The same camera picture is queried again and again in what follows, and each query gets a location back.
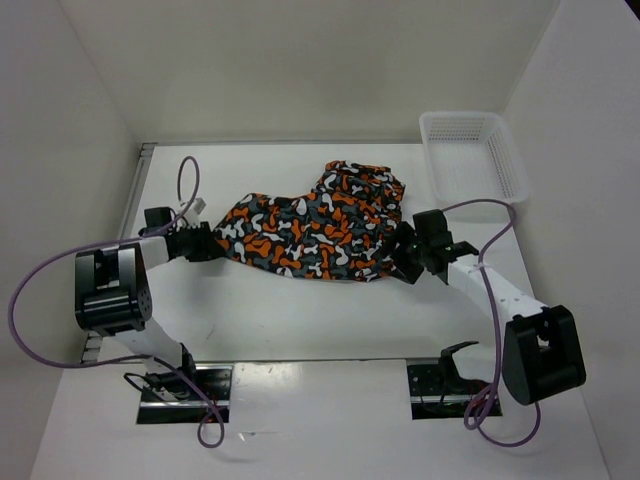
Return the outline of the orange black camouflage shorts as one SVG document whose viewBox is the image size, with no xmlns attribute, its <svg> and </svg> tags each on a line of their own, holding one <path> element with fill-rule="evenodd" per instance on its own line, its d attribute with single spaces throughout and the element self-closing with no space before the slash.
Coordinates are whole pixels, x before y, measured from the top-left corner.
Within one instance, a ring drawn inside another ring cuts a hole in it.
<svg viewBox="0 0 640 480">
<path fill-rule="evenodd" d="M 228 259 L 298 279 L 371 282 L 399 271 L 385 248 L 405 185 L 386 166 L 326 164 L 297 197 L 249 193 L 213 228 Z"/>
</svg>

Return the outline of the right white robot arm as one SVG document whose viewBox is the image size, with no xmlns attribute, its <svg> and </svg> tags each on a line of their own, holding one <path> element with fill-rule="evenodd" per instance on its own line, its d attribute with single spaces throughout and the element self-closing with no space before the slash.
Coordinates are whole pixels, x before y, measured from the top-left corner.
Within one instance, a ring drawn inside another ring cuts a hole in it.
<svg viewBox="0 0 640 480">
<path fill-rule="evenodd" d="M 521 405 L 582 386 L 587 374 L 573 314 L 547 306 L 518 289 L 480 260 L 466 241 L 455 242 L 445 225 L 424 230 L 399 224 L 388 244 L 400 278 L 414 284 L 423 272 L 466 295 L 497 317 L 501 378 Z"/>
</svg>

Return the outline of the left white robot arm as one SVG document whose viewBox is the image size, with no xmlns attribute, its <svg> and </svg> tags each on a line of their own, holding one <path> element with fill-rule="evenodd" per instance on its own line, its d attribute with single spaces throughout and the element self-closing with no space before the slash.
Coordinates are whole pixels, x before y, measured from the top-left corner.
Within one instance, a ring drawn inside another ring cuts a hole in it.
<svg viewBox="0 0 640 480">
<path fill-rule="evenodd" d="M 175 398 L 191 398 L 200 376 L 187 347 L 154 318 L 148 272 L 176 259 L 198 263 L 224 255 L 206 222 L 147 227 L 136 239 L 82 251 L 75 256 L 76 321 L 126 347 Z"/>
</svg>

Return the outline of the white plastic mesh basket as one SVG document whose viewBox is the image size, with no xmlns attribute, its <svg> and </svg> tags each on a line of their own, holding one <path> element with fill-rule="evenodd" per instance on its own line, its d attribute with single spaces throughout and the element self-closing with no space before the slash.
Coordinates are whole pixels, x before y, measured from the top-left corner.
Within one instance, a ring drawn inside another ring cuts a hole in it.
<svg viewBox="0 0 640 480">
<path fill-rule="evenodd" d="M 528 199 L 524 162 L 500 115 L 425 112 L 419 127 L 434 195 L 441 203 L 492 198 L 514 204 Z"/>
</svg>

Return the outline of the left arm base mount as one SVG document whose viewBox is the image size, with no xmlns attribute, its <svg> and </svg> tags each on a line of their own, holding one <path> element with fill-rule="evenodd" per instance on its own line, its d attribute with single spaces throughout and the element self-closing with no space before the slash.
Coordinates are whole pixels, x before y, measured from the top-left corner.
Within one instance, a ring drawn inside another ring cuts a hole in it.
<svg viewBox="0 0 640 480">
<path fill-rule="evenodd" d="M 175 386 L 182 396 L 151 383 L 141 374 L 125 373 L 125 380 L 140 394 L 136 423 L 139 425 L 198 424 L 205 419 L 217 423 L 218 418 L 210 412 L 201 396 L 181 381 Z M 233 380 L 231 364 L 200 363 L 196 365 L 194 383 L 219 410 L 224 423 L 229 421 L 230 396 Z"/>
</svg>

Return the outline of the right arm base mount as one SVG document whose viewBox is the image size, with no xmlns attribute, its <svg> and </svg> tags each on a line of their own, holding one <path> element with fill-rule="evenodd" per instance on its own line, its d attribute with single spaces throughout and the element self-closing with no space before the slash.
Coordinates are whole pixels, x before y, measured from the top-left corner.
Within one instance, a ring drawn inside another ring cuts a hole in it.
<svg viewBox="0 0 640 480">
<path fill-rule="evenodd" d="M 408 361 L 406 373 L 413 420 L 463 418 L 472 398 L 488 385 L 446 373 L 435 358 Z"/>
</svg>

